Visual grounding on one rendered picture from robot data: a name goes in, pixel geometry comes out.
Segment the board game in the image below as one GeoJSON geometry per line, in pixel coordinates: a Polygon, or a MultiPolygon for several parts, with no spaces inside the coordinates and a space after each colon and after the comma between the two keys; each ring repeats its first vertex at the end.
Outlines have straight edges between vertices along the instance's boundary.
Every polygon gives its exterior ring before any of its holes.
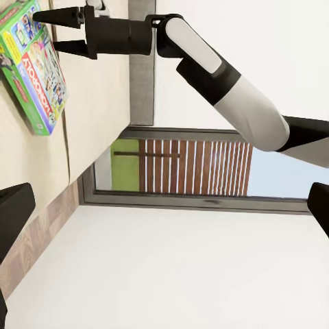
{"type": "Polygon", "coordinates": [[[0,67],[38,136],[50,136],[70,97],[38,0],[16,0],[0,16],[0,67]]]}

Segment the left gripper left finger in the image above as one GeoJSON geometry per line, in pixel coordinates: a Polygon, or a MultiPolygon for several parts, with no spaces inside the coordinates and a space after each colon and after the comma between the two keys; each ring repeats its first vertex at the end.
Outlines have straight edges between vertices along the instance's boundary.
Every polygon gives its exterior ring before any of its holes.
{"type": "Polygon", "coordinates": [[[29,182],[0,190],[0,265],[35,208],[29,182]]]}

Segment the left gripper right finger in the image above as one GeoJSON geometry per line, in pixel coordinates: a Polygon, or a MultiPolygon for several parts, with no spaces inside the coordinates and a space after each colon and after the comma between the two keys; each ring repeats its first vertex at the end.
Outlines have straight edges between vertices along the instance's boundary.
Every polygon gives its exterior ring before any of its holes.
{"type": "Polygon", "coordinates": [[[313,182],[307,206],[329,237],[329,185],[313,182]]]}

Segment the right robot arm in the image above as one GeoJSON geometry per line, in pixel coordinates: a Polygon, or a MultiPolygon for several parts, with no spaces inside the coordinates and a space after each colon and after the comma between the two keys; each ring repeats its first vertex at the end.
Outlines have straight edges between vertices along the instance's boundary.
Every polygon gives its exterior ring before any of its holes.
{"type": "Polygon", "coordinates": [[[217,53],[181,14],[148,14],[145,21],[114,19],[106,0],[84,7],[45,10],[33,21],[74,29],[85,40],[53,42],[61,51],[90,60],[103,54],[149,56],[156,28],[157,56],[181,58],[175,69],[253,147],[279,152],[329,169],[329,121],[281,115],[274,103],[217,53]]]}

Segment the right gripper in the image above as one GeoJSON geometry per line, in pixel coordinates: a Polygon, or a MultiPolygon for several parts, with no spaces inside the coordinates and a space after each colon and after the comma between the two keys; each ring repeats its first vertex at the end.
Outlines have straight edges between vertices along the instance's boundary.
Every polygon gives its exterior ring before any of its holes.
{"type": "Polygon", "coordinates": [[[94,6],[45,10],[32,14],[33,21],[74,29],[85,24],[85,40],[53,42],[55,51],[61,51],[90,60],[97,60],[99,53],[129,55],[131,33],[129,19],[95,17],[94,6]]]}

